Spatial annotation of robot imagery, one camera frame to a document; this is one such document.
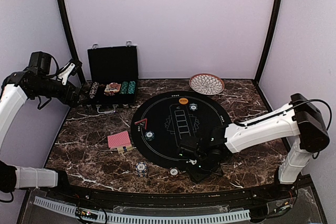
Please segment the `brown white chip stack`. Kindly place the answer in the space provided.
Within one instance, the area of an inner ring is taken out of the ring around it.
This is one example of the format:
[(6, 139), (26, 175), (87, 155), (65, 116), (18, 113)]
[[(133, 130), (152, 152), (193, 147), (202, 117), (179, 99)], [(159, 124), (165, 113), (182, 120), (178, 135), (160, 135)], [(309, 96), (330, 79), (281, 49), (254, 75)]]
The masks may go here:
[(176, 177), (176, 176), (179, 175), (179, 173), (180, 173), (180, 171), (176, 167), (172, 167), (172, 168), (169, 169), (169, 176), (171, 176), (171, 177)]

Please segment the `single blue chip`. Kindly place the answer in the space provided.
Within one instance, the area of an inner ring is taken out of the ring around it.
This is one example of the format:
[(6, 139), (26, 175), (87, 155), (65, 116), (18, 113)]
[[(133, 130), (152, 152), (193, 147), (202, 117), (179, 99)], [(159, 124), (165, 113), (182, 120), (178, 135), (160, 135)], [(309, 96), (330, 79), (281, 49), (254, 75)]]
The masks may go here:
[(191, 104), (189, 105), (189, 109), (190, 109), (191, 111), (196, 111), (196, 110), (198, 109), (198, 106), (197, 106), (196, 103), (191, 103)]

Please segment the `orange big blind button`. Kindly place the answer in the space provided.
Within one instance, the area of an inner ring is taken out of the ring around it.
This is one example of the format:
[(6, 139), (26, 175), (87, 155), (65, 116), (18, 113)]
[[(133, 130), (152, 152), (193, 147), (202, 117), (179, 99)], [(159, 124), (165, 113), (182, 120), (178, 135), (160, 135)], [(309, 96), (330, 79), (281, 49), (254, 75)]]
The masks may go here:
[(182, 105), (186, 105), (188, 104), (188, 99), (187, 98), (179, 98), (179, 103), (182, 104)]

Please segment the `red triangular all-in button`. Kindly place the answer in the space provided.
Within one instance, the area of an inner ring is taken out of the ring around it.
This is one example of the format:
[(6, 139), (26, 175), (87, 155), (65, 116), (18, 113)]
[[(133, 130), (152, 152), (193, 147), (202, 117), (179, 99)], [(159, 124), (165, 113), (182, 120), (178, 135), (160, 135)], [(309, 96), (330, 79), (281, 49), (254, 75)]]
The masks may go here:
[(148, 120), (147, 120), (147, 118), (141, 119), (139, 121), (136, 121), (134, 124), (146, 130), (147, 129)]

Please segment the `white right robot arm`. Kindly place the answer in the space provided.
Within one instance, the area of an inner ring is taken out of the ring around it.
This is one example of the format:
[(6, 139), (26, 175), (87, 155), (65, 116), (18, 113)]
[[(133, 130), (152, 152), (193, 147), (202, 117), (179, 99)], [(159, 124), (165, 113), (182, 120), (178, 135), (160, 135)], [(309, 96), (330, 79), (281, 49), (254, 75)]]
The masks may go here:
[(294, 137), (293, 146), (277, 170), (275, 183), (268, 187), (269, 197), (278, 200), (287, 193), (288, 185), (296, 181), (313, 154), (330, 143), (328, 126), (314, 102), (300, 93), (293, 94), (289, 103), (268, 114), (214, 127), (206, 139), (184, 135), (177, 152), (188, 159), (190, 173), (197, 176), (211, 173), (228, 154), (278, 138)]

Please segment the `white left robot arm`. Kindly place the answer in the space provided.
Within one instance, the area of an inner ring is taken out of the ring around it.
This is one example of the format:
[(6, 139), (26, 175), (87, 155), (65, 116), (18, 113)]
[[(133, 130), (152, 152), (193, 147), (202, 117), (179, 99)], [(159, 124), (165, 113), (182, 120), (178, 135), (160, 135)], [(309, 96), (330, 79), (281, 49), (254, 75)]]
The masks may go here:
[[(68, 81), (74, 76), (82, 63), (71, 59), (64, 67), (56, 66), (50, 74), (50, 65), (56, 59), (42, 51), (33, 52), (28, 66), (6, 77), (1, 87), (1, 140), (5, 136), (21, 107), (29, 99), (53, 98), (61, 103), (76, 107), (79, 105), (80, 88)], [(74, 197), (74, 189), (67, 184), (64, 171), (13, 166), (1, 162), (1, 191), (12, 193), (16, 189), (53, 188), (54, 193), (63, 201)]]

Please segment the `blue white chip stack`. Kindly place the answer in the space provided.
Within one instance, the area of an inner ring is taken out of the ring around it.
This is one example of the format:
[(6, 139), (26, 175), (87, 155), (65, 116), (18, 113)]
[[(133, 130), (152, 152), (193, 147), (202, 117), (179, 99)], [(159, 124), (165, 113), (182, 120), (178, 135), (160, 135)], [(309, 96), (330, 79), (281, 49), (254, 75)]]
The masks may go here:
[(146, 177), (148, 174), (148, 167), (144, 162), (138, 162), (135, 169), (138, 177)]

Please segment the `round black poker mat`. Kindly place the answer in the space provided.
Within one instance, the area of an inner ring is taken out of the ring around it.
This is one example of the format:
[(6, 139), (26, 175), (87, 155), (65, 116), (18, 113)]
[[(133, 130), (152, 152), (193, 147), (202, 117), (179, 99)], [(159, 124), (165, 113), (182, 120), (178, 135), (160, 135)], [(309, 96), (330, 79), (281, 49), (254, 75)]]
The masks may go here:
[[(187, 98), (188, 104), (179, 103)], [(198, 109), (191, 111), (189, 105)], [(147, 118), (147, 129), (134, 123)], [(216, 126), (231, 123), (225, 109), (213, 99), (195, 92), (174, 91), (156, 95), (144, 102), (135, 112), (131, 124), (131, 137), (137, 150), (150, 162), (163, 168), (186, 170), (188, 159), (177, 149), (184, 135), (207, 138)], [(147, 141), (145, 133), (152, 131), (154, 139)]]

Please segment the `boxed card deck in case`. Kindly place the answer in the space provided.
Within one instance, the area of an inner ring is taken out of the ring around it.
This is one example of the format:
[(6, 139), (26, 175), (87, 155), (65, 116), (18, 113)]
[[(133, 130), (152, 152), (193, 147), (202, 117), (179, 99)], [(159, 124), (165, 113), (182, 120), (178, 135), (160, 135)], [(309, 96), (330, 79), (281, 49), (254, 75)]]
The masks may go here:
[(121, 89), (121, 84), (112, 82), (108, 85), (106, 85), (104, 94), (105, 95), (114, 95), (115, 93), (118, 93)]

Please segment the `green chip row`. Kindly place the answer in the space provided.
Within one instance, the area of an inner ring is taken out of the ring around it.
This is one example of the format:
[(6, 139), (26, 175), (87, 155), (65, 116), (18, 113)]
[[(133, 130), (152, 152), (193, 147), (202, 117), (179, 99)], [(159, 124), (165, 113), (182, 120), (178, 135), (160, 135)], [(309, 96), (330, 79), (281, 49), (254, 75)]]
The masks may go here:
[(129, 83), (127, 81), (122, 82), (121, 88), (120, 88), (120, 94), (127, 94), (128, 86), (129, 86)]

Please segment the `red playing card deck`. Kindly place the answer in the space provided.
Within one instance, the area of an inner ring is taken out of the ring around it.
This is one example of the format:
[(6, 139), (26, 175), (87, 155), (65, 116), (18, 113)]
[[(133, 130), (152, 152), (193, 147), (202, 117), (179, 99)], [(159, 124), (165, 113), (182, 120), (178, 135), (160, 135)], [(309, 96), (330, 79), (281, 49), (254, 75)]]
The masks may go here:
[(124, 153), (133, 149), (129, 133), (123, 131), (114, 135), (110, 135), (107, 138), (108, 147), (111, 150), (117, 150), (118, 153)]

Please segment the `teal chip row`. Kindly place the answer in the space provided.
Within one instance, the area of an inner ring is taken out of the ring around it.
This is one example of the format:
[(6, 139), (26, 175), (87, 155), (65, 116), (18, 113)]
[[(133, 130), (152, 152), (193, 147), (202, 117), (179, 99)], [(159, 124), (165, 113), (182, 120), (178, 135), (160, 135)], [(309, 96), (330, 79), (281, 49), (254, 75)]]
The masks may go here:
[(128, 85), (127, 94), (135, 94), (135, 89), (136, 89), (136, 82), (130, 81)]

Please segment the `patterned ceramic plate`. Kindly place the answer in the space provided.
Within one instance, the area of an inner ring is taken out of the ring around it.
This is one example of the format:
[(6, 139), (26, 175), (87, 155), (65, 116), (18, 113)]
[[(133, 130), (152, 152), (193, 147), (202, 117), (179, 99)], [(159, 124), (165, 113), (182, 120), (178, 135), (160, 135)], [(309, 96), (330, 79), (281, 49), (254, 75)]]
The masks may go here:
[(192, 90), (204, 95), (216, 95), (224, 90), (224, 82), (221, 78), (210, 73), (199, 73), (189, 79)]

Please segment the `left black frame post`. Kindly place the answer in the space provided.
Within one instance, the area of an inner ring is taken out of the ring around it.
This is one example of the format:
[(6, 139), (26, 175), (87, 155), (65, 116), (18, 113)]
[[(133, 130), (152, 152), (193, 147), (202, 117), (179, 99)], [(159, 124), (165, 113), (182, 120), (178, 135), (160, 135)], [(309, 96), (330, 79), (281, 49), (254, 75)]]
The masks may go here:
[(76, 46), (75, 46), (75, 41), (74, 41), (71, 27), (70, 27), (70, 22), (68, 18), (65, 0), (57, 0), (57, 4), (58, 4), (60, 18), (61, 18), (61, 22), (62, 22), (62, 26), (63, 26), (63, 30), (65, 33), (65, 37), (66, 37), (66, 41), (67, 41), (67, 45), (70, 51), (71, 58), (74, 61), (79, 62), (80, 60), (78, 57), (78, 53), (77, 53)]

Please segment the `right black frame post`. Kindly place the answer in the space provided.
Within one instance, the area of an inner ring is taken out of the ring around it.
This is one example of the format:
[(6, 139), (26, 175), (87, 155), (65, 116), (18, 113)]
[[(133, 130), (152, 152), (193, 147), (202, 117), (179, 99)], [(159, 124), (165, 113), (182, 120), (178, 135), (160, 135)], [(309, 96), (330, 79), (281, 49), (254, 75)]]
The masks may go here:
[(254, 83), (256, 85), (259, 85), (264, 69), (265, 69), (265, 66), (266, 66), (267, 58), (268, 58), (270, 48), (271, 48), (271, 43), (272, 43), (274, 33), (276, 30), (276, 24), (278, 20), (279, 11), (280, 11), (280, 5), (281, 5), (281, 0), (274, 0), (265, 43), (264, 43), (263, 50), (260, 56), (260, 61), (257, 67), (257, 71), (254, 77)]

